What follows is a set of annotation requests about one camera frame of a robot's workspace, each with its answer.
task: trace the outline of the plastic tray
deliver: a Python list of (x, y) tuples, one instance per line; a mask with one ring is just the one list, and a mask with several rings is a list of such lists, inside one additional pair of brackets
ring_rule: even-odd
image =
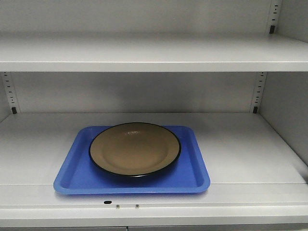
[(117, 176), (97, 167), (89, 157), (92, 140), (109, 128), (82, 129), (54, 181), (62, 194), (200, 193), (210, 179), (193, 131), (184, 126), (164, 126), (180, 140), (181, 153), (169, 167), (148, 176)]

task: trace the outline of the shelf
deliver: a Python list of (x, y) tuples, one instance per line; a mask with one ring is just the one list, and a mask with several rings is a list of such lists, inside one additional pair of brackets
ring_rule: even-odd
[[(53, 181), (78, 131), (143, 121), (191, 127), (211, 186), (192, 195), (65, 196)], [(260, 116), (16, 114), (0, 123), (2, 226), (304, 223), (308, 168)], [(110, 205), (103, 202), (110, 200)]]
[(308, 71), (308, 44), (278, 35), (1, 33), (2, 71)]

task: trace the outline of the cabinet side wall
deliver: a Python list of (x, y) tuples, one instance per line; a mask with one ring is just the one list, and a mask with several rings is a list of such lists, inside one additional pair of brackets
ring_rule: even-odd
[(277, 33), (308, 42), (308, 1), (284, 0)]
[(10, 114), (8, 100), (4, 91), (4, 85), (0, 77), (0, 122)]
[(268, 73), (261, 115), (308, 164), (308, 73)]

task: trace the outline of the tan plate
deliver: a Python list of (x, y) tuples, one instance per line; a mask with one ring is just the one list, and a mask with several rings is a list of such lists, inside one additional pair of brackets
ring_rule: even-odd
[(149, 123), (120, 124), (100, 133), (92, 142), (92, 161), (112, 173), (144, 176), (173, 163), (180, 142), (168, 129)]

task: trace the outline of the shelf bracket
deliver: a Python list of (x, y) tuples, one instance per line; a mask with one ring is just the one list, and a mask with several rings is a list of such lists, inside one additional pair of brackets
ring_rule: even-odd
[(277, 29), (282, 0), (271, 0), (266, 33), (274, 34)]
[(260, 108), (267, 72), (257, 72), (255, 88), (250, 103), (250, 112), (256, 114)]
[(17, 101), (16, 93), (15, 93), (15, 87), (13, 83), (13, 79), (11, 76), (11, 73), (9, 72), (0, 72), (0, 76), (2, 77), (5, 94), (8, 99), (8, 103), (10, 106), (10, 109), (13, 114), (19, 113), (20, 108)]

